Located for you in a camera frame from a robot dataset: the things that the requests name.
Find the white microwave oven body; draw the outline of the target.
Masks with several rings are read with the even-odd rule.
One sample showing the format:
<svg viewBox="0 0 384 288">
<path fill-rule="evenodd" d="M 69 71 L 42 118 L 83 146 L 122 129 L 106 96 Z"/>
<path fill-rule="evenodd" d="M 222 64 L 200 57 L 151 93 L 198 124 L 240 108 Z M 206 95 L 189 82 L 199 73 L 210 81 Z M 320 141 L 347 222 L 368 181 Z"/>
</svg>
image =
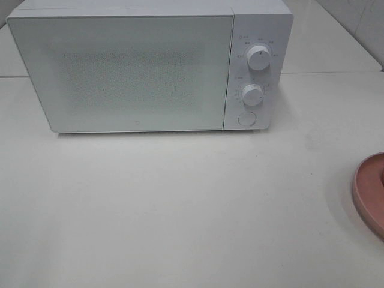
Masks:
<svg viewBox="0 0 384 288">
<path fill-rule="evenodd" d="M 233 20 L 224 121 L 219 130 L 266 129 L 293 23 L 293 14 L 283 1 L 24 1 L 7 17 L 7 24 L 10 29 L 10 19 L 24 18 L 215 16 Z M 247 64 L 247 52 L 256 44 L 265 44 L 271 50 L 270 64 L 260 71 L 251 70 Z M 263 89 L 264 99 L 257 106 L 242 102 L 242 89 L 250 84 Z M 252 127 L 238 123 L 243 112 L 257 116 Z"/>
</svg>

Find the upper white microwave knob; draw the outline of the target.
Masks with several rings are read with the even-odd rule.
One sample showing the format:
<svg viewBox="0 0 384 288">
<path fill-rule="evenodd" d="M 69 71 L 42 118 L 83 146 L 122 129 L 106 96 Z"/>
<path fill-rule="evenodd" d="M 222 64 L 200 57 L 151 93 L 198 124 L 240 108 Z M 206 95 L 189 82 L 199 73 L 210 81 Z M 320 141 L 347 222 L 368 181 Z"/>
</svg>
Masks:
<svg viewBox="0 0 384 288">
<path fill-rule="evenodd" d="M 265 69 L 271 61 L 271 50 L 265 44 L 256 44 L 247 52 L 247 64 L 251 70 Z"/>
</svg>

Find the lower white microwave knob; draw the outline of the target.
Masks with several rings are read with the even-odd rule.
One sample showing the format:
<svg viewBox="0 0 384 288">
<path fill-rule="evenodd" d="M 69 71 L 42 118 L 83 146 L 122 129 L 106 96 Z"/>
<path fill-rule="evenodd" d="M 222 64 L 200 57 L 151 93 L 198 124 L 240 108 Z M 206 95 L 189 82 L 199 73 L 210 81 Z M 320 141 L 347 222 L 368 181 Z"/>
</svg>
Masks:
<svg viewBox="0 0 384 288">
<path fill-rule="evenodd" d="M 247 85 L 242 89 L 241 98 L 246 106 L 257 106 L 264 99 L 263 89 L 257 84 Z"/>
</svg>

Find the round white door button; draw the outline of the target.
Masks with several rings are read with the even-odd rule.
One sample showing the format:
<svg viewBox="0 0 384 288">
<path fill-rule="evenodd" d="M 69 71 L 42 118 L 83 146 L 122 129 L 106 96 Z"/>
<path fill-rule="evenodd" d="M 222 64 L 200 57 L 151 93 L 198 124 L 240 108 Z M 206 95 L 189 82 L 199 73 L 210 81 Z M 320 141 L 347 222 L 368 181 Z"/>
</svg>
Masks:
<svg viewBox="0 0 384 288">
<path fill-rule="evenodd" d="M 257 121 L 257 116 L 253 112 L 243 112 L 238 117 L 238 123 L 245 127 L 252 127 Z"/>
</svg>

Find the pink round plate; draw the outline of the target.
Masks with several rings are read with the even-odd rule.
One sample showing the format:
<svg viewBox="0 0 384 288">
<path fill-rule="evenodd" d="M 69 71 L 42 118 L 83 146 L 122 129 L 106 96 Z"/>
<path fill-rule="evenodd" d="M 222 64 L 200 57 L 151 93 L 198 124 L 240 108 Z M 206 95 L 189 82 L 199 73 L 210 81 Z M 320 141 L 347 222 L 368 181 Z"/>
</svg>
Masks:
<svg viewBox="0 0 384 288">
<path fill-rule="evenodd" d="M 364 159 L 352 182 L 353 204 L 363 222 L 383 240 L 383 153 Z"/>
</svg>

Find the white microwave door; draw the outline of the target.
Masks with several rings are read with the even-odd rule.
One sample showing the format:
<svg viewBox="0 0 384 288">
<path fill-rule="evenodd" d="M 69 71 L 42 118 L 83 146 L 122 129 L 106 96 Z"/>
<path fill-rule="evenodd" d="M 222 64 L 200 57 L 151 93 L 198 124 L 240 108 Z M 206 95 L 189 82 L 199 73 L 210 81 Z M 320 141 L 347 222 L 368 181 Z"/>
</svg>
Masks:
<svg viewBox="0 0 384 288">
<path fill-rule="evenodd" d="M 232 18 L 10 19 L 52 131 L 219 130 Z"/>
</svg>

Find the white microwave knob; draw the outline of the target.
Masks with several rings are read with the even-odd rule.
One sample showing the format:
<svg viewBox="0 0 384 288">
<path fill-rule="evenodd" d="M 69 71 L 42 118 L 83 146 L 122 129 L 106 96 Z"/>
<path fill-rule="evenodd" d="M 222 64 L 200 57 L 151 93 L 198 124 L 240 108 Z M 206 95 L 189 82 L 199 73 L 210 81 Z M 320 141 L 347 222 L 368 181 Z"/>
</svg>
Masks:
<svg viewBox="0 0 384 288">
<path fill-rule="evenodd" d="M 271 61 L 271 50 L 265 44 L 256 44 L 247 52 L 247 64 L 251 70 L 265 69 Z"/>
<path fill-rule="evenodd" d="M 241 98 L 246 106 L 257 106 L 264 99 L 263 89 L 257 84 L 247 85 L 242 89 Z"/>
</svg>

